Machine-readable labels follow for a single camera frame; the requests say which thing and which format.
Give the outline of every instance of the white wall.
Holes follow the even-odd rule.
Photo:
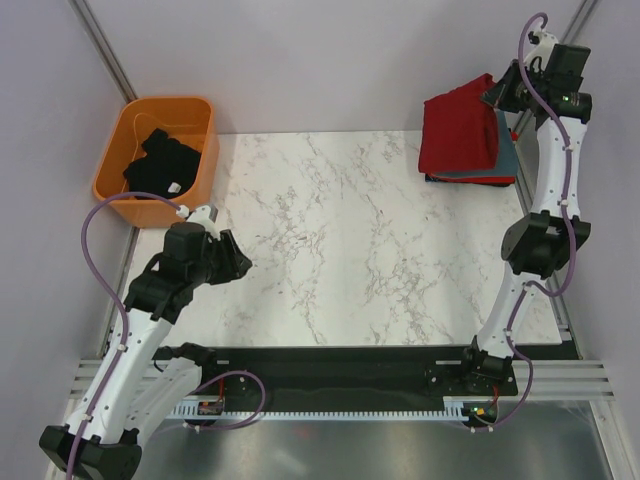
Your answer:
[[[201,94],[222,132],[417,130],[424,100],[515,58],[580,0],[89,0],[138,95]]]
[[[582,91],[593,114],[578,196],[591,238],[565,295],[583,354],[605,362],[640,458],[640,3],[601,2],[577,43],[592,49]],[[531,171],[532,140],[521,145]]]
[[[35,480],[106,312],[80,226],[123,100],[65,0],[1,2],[0,62],[0,478]],[[107,213],[90,232],[111,280],[128,232]]]

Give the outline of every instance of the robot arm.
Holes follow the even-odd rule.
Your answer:
[[[494,307],[465,352],[463,370],[472,384],[478,379],[480,383],[501,384],[511,375],[513,351],[508,337],[516,337],[536,294],[537,289],[530,285],[543,285],[569,261],[570,232],[562,208],[566,208],[573,226],[577,248],[587,240],[591,229],[589,223],[580,221],[577,197],[580,147],[591,115],[591,96],[578,89],[590,50],[562,45],[544,30],[531,32],[529,41],[536,46],[525,57],[527,76],[566,128],[571,139],[571,163],[567,164],[558,125],[528,91],[518,61],[512,61],[503,78],[482,99],[500,110],[533,112],[540,147],[538,178],[531,211],[505,234],[501,252],[504,277]],[[569,188],[563,197],[567,175]]]
[[[122,347],[122,323],[113,332],[111,346],[78,409],[64,426],[49,426],[40,447],[62,470],[68,467],[71,445],[82,422],[74,474],[86,479],[130,479],[142,448],[167,414],[202,380],[202,367],[212,352],[185,344],[167,368],[144,392],[135,396],[149,362],[180,312],[200,285],[218,285],[244,277],[252,266],[240,252],[229,230],[217,232],[208,206],[197,208],[185,223],[165,234],[164,247],[133,280],[125,299],[129,317],[127,346]],[[112,360],[120,355],[115,368]],[[93,415],[87,418],[89,399],[102,380]]]

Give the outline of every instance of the red folded cloth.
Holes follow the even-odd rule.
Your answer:
[[[495,85],[488,73],[424,102],[418,170],[426,174],[489,170],[498,158],[498,121],[480,95]]]

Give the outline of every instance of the purple cable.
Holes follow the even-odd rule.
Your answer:
[[[569,132],[567,132],[567,129],[563,125],[562,120],[560,120],[560,117],[558,117],[556,112],[553,111],[553,109],[549,106],[547,102],[545,102],[545,100],[540,96],[540,94],[536,92],[536,89],[531,84],[531,80],[529,80],[529,75],[527,74],[527,70],[524,64],[524,44],[525,44],[525,39],[527,37],[527,33],[529,33],[529,28],[531,28],[531,25],[533,24],[533,22],[535,22],[540,18],[542,19],[542,28],[544,28],[547,25],[549,17],[546,13],[540,12],[540,13],[536,13],[533,17],[531,17],[525,24],[524,28],[522,29],[522,33],[520,34],[520,41],[518,42],[518,68],[520,69],[520,76],[522,77],[522,81],[524,82],[531,96],[536,100],[536,102],[538,102],[538,104],[544,109],[544,111],[547,112],[547,114],[549,115],[549,118],[551,118],[551,120],[555,122],[555,124],[558,126],[558,130],[560,130],[560,135],[562,136],[562,140],[565,146],[565,159],[566,159],[565,176],[564,176],[564,183],[562,185],[561,198],[562,200],[567,200],[569,196],[569,186],[571,184],[571,167],[572,167],[572,155],[571,155],[571,149],[570,149],[571,138],[569,137]],[[548,297],[558,297],[567,290],[567,288],[569,287],[569,284],[571,283],[571,279],[573,278],[573,272],[575,270],[575,264],[576,264],[577,246],[576,246],[576,236],[575,236],[575,231],[573,229],[573,224],[569,219],[567,206],[562,205],[560,207],[560,211],[562,212],[562,219],[564,220],[564,224],[567,228],[567,233],[569,234],[569,267],[567,268],[567,275],[564,278],[564,282],[562,282],[562,285],[560,286],[560,288],[555,292],[548,290],[547,288],[545,288],[544,285],[534,280],[529,281],[526,284],[526,286],[535,286]],[[518,314],[518,310],[520,309],[520,306],[522,305],[522,302],[524,301],[524,298],[526,295],[527,295],[527,290],[523,290],[520,296],[518,297],[516,304],[513,307],[513,311],[511,312],[511,315],[509,317],[509,322],[507,323],[507,329],[506,329],[507,332],[509,333],[511,333],[511,329],[516,320],[516,315]],[[520,408],[522,408],[525,401],[527,400],[527,397],[531,393],[531,387],[533,386],[533,372],[534,372],[533,362],[531,361],[530,358],[528,358],[527,356],[520,353],[520,351],[518,351],[510,335],[507,336],[507,344],[509,345],[509,348],[513,352],[513,355],[519,358],[520,360],[524,361],[529,367],[529,378],[527,379],[527,386],[525,387],[524,392],[522,393],[522,398],[520,398],[520,400],[518,401],[518,403],[516,404],[513,410],[511,410],[507,415],[502,417],[500,420],[496,421],[496,423],[494,423],[491,426],[475,427],[474,431],[476,432],[493,431],[497,427],[504,425],[509,419],[511,419],[520,410]]]
[[[242,428],[242,427],[246,427],[248,425],[250,425],[251,423],[253,423],[253,421],[258,417],[258,415],[260,415],[262,413],[262,409],[264,408],[264,404],[267,400],[267,390],[264,387],[264,383],[262,383],[262,380],[260,380],[260,378],[251,373],[251,372],[247,372],[244,370],[231,370],[225,373],[222,373],[220,375],[218,375],[217,377],[212,378],[211,380],[203,383],[202,385],[200,385],[198,388],[196,388],[193,392],[191,392],[189,395],[193,395],[195,393],[201,392],[202,390],[204,390],[205,388],[213,385],[214,383],[222,380],[223,378],[227,378],[227,377],[231,377],[233,375],[242,375],[242,376],[246,376],[251,378],[252,380],[254,380],[258,386],[260,387],[260,393],[262,394],[262,398],[260,399],[260,405],[258,405],[258,408],[256,408],[256,410],[246,419],[240,421],[240,422],[236,422],[236,423],[232,423],[231,425],[213,425],[211,427],[200,427],[199,431],[211,431],[211,430],[235,430],[237,428]],[[181,423],[181,424],[176,424],[176,425],[171,425],[167,428],[163,428],[162,430],[157,430],[156,432],[154,432],[154,437],[161,435],[163,433],[169,432],[171,430],[176,430],[178,428],[182,428],[182,427],[187,427],[190,428],[191,430],[196,430],[198,427],[196,425],[190,425],[188,423]]]
[[[91,223],[91,220],[102,207],[104,207],[105,205],[108,205],[114,200],[120,200],[122,198],[129,198],[132,196],[146,197],[154,200],[160,200],[166,203],[167,205],[169,205],[170,207],[174,208],[175,210],[180,209],[180,206],[177,203],[174,203],[171,200],[161,197],[160,195],[155,195],[153,193],[146,193],[146,192],[117,193],[115,195],[112,195],[109,198],[105,198],[103,201],[101,201],[91,209],[91,211],[87,215],[87,218],[85,218],[84,223],[82,224],[82,233],[80,235],[80,244],[82,245],[82,254],[84,255],[84,259],[87,262],[87,265],[89,266],[89,270],[91,270],[91,273],[96,278],[96,280],[98,280],[98,283],[102,286],[102,288],[104,288],[104,290],[107,292],[109,297],[111,297],[111,299],[116,305],[116,308],[120,312],[120,317],[122,318],[122,336],[120,337],[121,345],[126,345],[127,338],[129,336],[129,317],[127,315],[127,311],[124,307],[124,304],[122,303],[120,298],[118,298],[118,294],[109,286],[109,284],[104,279],[102,274],[98,271],[98,268],[96,267],[95,263],[93,263],[93,260],[91,259],[91,255],[89,254],[89,247],[87,245],[87,230],[89,228],[89,224]],[[116,351],[113,357],[113,360],[111,360],[111,363],[109,364],[109,367],[107,368],[107,371],[104,377],[102,377],[102,380],[98,384],[98,388],[96,388],[95,394],[89,401],[89,405],[87,406],[87,410],[86,410],[87,415],[90,416],[93,413],[93,410],[96,408],[96,405],[100,400],[100,396],[102,395],[102,392],[106,388],[107,383],[109,382],[109,379],[113,375],[113,372],[116,369],[116,366],[118,365],[118,362],[120,361],[121,356],[122,356],[122,350]],[[82,440],[82,435],[84,435],[84,431],[87,428],[87,423],[88,423],[87,420],[83,420],[82,422],[80,422],[80,425],[78,426],[78,431],[76,432],[76,436],[73,439],[73,444],[71,445],[71,451],[69,453],[69,460],[67,461],[66,480],[73,480],[73,467],[76,462],[76,456],[78,454],[78,447],[80,446],[80,440]]]

